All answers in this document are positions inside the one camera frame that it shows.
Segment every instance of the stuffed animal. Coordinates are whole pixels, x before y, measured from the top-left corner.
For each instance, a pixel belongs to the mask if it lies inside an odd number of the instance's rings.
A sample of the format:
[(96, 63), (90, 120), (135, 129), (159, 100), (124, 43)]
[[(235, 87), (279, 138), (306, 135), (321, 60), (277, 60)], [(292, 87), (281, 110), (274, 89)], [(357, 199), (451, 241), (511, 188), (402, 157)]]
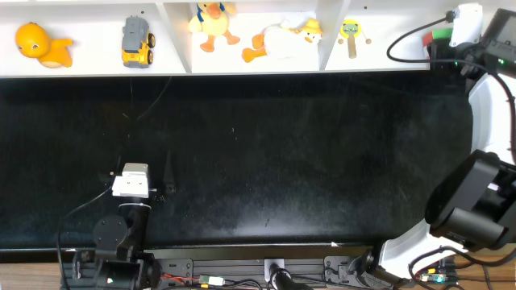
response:
[(73, 44), (71, 39), (52, 39), (36, 23), (28, 23), (16, 31), (16, 45), (26, 57), (36, 58), (47, 68), (72, 66), (72, 57), (66, 47)]
[(306, 52), (307, 46), (317, 45), (323, 37), (319, 21), (309, 19), (300, 29), (291, 28), (288, 21), (281, 25), (273, 25), (265, 29), (263, 34), (252, 38), (253, 49), (245, 48), (242, 58), (250, 63), (260, 56), (271, 56), (277, 59), (300, 56)]
[(227, 44), (234, 45), (240, 41), (240, 38), (232, 35), (227, 28), (229, 27), (229, 14), (236, 13), (233, 4), (227, 2), (199, 2), (197, 3), (197, 14), (190, 20), (188, 29), (190, 32), (204, 32), (208, 35), (208, 40), (201, 44), (201, 49), (205, 52), (213, 52), (215, 50), (214, 43), (217, 36), (224, 35)]

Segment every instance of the toy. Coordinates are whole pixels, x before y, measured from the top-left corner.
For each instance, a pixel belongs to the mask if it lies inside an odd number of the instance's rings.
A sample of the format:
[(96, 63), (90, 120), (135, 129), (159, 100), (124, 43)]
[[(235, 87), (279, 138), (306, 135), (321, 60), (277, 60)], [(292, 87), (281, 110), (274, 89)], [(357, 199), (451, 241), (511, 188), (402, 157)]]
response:
[[(340, 34), (342, 37), (347, 39), (347, 48), (349, 50), (349, 58), (356, 58), (356, 45), (355, 38), (357, 38), (360, 33), (365, 37), (365, 43), (371, 44), (371, 40), (365, 36), (365, 33), (362, 31), (362, 26), (355, 20), (344, 20), (343, 26), (340, 28)], [(339, 44), (343, 44), (343, 40), (339, 39)]]
[(128, 68), (148, 68), (154, 61), (151, 48), (156, 46), (156, 37), (149, 31), (145, 19), (131, 16), (122, 28), (122, 60)]
[(197, 3), (197, 14), (190, 20), (188, 29), (192, 33), (203, 31), (208, 35), (208, 40), (201, 44), (201, 49), (205, 52), (215, 50), (214, 43), (217, 36), (224, 35), (227, 44), (234, 45), (240, 42), (240, 38), (232, 35), (227, 28), (229, 18), (225, 11), (233, 15), (236, 8), (231, 3), (222, 2), (199, 2)]
[(245, 48), (242, 58), (250, 63), (260, 56), (277, 59), (300, 56), (307, 46), (317, 45), (322, 37), (323, 31), (315, 19), (309, 19), (299, 30), (290, 28), (288, 21), (284, 21), (280, 26), (273, 25), (265, 29), (263, 34), (255, 35), (252, 38), (254, 50)]
[(73, 44), (71, 39), (52, 39), (38, 24), (27, 23), (16, 31), (16, 45), (26, 57), (36, 58), (47, 68), (72, 66), (72, 57), (66, 47)]

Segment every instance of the yellow toy truck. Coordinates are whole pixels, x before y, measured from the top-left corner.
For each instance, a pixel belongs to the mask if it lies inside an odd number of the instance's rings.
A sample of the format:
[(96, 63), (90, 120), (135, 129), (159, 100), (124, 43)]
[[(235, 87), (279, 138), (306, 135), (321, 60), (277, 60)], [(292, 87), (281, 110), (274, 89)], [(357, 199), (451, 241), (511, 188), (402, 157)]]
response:
[(123, 65), (128, 68), (148, 68), (154, 61), (151, 48), (156, 45), (156, 38), (149, 31), (147, 21), (131, 16), (126, 19), (122, 32)]

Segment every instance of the black table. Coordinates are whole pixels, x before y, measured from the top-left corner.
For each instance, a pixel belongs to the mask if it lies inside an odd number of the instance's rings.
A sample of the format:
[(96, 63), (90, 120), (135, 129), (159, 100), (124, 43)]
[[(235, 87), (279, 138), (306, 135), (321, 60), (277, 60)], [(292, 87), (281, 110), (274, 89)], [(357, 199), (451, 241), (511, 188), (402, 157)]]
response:
[[(0, 248), (55, 247), (121, 152), (177, 193), (153, 205), (147, 248), (395, 238), (470, 150), (460, 85), (430, 72), (0, 81)], [(90, 247), (103, 197), (65, 224)]]

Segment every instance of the orange duck toy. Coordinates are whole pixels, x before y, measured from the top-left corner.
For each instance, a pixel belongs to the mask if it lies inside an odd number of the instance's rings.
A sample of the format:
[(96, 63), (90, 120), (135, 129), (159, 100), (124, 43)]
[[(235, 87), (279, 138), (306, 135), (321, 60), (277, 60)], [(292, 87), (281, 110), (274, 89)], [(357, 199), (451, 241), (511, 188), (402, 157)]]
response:
[(37, 58), (47, 68), (72, 66), (72, 57), (66, 47), (73, 44), (71, 39), (52, 39), (36, 23), (28, 23), (16, 31), (16, 45), (26, 57)]

